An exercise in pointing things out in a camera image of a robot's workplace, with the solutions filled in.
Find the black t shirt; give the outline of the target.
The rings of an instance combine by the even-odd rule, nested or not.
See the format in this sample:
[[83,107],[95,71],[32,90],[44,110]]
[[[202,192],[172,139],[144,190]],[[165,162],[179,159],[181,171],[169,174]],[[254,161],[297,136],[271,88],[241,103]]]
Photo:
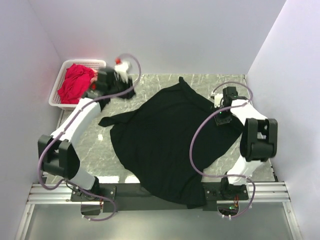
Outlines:
[[216,125],[213,104],[180,77],[136,110],[104,117],[120,163],[141,186],[165,201],[204,205],[201,172],[223,156],[243,131],[236,119]]

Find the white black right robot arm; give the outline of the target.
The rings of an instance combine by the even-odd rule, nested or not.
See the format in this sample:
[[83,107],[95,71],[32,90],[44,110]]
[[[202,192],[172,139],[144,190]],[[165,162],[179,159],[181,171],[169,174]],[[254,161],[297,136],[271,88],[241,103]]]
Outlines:
[[239,144],[240,156],[226,173],[227,181],[219,187],[222,198],[230,200],[237,194],[237,187],[244,185],[247,177],[277,153],[278,122],[259,113],[247,97],[240,96],[236,87],[228,86],[222,93],[214,93],[214,108],[220,110],[214,116],[216,124],[224,125],[238,119],[242,125]]

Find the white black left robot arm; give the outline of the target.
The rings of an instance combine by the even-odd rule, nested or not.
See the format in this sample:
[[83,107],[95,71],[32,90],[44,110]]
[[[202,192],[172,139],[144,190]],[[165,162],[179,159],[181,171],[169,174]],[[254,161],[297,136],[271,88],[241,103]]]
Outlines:
[[82,192],[88,201],[100,198],[99,179],[81,167],[74,146],[111,98],[130,99],[135,95],[133,80],[129,76],[130,69],[128,61],[117,63],[114,67],[100,68],[96,81],[89,85],[64,123],[50,135],[39,138],[37,173],[44,189],[54,190],[42,180],[43,172],[47,172],[73,185],[75,191]]

